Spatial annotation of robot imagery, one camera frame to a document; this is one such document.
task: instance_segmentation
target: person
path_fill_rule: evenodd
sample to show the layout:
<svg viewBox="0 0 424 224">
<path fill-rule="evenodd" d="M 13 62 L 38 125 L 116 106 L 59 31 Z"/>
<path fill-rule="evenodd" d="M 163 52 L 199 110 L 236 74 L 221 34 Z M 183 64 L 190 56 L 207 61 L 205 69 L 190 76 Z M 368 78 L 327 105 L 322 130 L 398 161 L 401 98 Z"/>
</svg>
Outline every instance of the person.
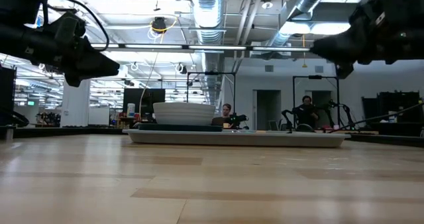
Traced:
<svg viewBox="0 0 424 224">
<path fill-rule="evenodd" d="M 231 114 L 231 105 L 226 103 L 226 104 L 223 105 L 221 117 L 213 118 L 212 119 L 212 125 L 217 125 L 217 126 L 223 127 L 225 120 L 230 117 L 230 114 Z"/>
<path fill-rule="evenodd" d="M 315 122 L 319 120 L 317 115 L 317 110 L 312 104 L 312 98 L 308 95 L 305 95 L 302 98 L 303 104 L 296 107 L 297 109 L 297 118 L 299 119 L 299 124 L 306 124 L 312 128 L 315 128 Z"/>
</svg>

